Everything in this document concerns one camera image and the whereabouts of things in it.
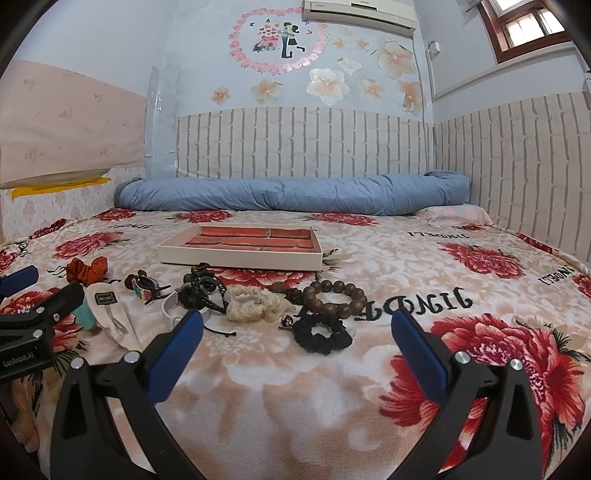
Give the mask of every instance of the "blue rolled duvet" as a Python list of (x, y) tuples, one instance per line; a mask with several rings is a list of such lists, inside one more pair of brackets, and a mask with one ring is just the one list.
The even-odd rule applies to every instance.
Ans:
[(422, 208), (461, 205), (470, 181), (461, 173), (322, 179), (135, 180), (115, 192), (115, 206), (132, 210), (287, 210), (364, 215), (404, 215)]

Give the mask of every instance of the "pink wall panel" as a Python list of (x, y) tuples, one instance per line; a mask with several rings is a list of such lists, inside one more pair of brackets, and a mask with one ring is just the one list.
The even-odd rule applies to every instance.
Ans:
[(0, 183), (144, 165), (145, 97), (13, 60), (0, 79)]

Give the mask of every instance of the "bed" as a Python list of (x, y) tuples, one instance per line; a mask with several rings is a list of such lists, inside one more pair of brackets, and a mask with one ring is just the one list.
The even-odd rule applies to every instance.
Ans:
[[(328, 356), (306, 353), (276, 324), (208, 320), (208, 326), (237, 335), (205, 332), (172, 395), (157, 406), (208, 478), (235, 478), (237, 472), (251, 480), (387, 478), (436, 413), (392, 340), (388, 312), (399, 304), (411, 309), (425, 330), (441, 335), (452, 351), (466, 350), (478, 361), (499, 365), (522, 359), (538, 405), (547, 476), (586, 427), (589, 272), (567, 255), (494, 226), (435, 227), (413, 216), (111, 209), (59, 222), (5, 246), (0, 254), (4, 274), (34, 264), (40, 279), (6, 300), (2, 312), (27, 310), (64, 286), (63, 267), (74, 257), (90, 264), (106, 256), (110, 280), (143, 269), (161, 284), (178, 287), (189, 268), (159, 263), (155, 247), (192, 223), (221, 221), (304, 222), (316, 230), (324, 251), (317, 274), (216, 269), (225, 283), (268, 287), (283, 281), (303, 288), (315, 277), (343, 280), (363, 288), (374, 309), (385, 311), (371, 322), (345, 320), (355, 330), (353, 344)], [(123, 282), (114, 285), (146, 347), (166, 331), (162, 301), (145, 306)], [(30, 379), (45, 473), (53, 413), (69, 362), (76, 355), (91, 364), (111, 362), (124, 354), (104, 333), (82, 331), (72, 316), (55, 330), (57, 366)], [(474, 404), (446, 466), (462, 459), (482, 406)], [(111, 407), (130, 455), (149, 468), (121, 406), (111, 402)]]

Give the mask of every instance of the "metal bolt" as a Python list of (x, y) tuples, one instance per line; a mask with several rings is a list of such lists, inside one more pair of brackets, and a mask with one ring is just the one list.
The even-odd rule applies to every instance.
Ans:
[(70, 366), (72, 368), (75, 368), (76, 370), (82, 368), (82, 365), (84, 365), (84, 359), (81, 356), (77, 356), (74, 360), (70, 362)]
[(511, 360), (511, 362), (509, 362), (511, 368), (513, 370), (521, 370), (523, 369), (523, 364), (521, 363), (521, 360), (519, 360), (518, 358), (514, 358), (513, 360)]
[(139, 352), (136, 352), (135, 350), (127, 352), (123, 357), (123, 360), (129, 364), (134, 364), (139, 360)]
[(458, 363), (460, 363), (462, 365), (466, 365), (467, 363), (470, 362), (470, 359), (472, 357), (470, 356), (470, 354), (468, 352), (458, 352), (455, 354), (455, 358)]

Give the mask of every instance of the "cream scrunchie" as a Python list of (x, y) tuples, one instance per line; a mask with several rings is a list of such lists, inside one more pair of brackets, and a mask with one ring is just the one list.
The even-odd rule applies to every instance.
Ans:
[(260, 320), (275, 322), (285, 313), (296, 311), (296, 307), (285, 298), (285, 295), (262, 291), (259, 287), (230, 285), (225, 297), (229, 303), (226, 317), (234, 323)]

